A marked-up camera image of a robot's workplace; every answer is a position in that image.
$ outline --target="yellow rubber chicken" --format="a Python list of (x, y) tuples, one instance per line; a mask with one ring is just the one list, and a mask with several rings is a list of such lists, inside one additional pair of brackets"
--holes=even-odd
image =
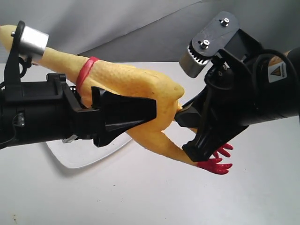
[[(14, 25), (0, 26), (0, 42), (10, 51)], [(216, 174), (226, 174), (232, 164), (218, 164), (217, 151), (215, 158), (207, 162), (195, 163), (176, 146), (165, 134), (164, 130), (171, 124), (181, 106), (178, 100), (183, 96), (184, 89), (170, 77), (157, 71), (139, 69), (131, 65), (111, 63), (94, 57), (86, 58), (46, 48), (41, 60), (35, 63), (56, 73), (62, 73), (77, 85), (82, 103), (90, 107), (91, 87), (101, 87), (114, 94), (128, 97), (152, 98), (157, 102), (157, 117), (127, 131), (141, 146), (168, 158), (198, 166)], [(225, 149), (233, 149), (225, 145), (218, 152), (229, 157)]]

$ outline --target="yellow warning sticker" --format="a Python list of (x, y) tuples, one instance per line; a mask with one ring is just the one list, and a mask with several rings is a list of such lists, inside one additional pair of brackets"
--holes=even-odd
[(270, 83), (280, 81), (286, 77), (286, 64), (283, 61), (268, 67), (268, 78)]

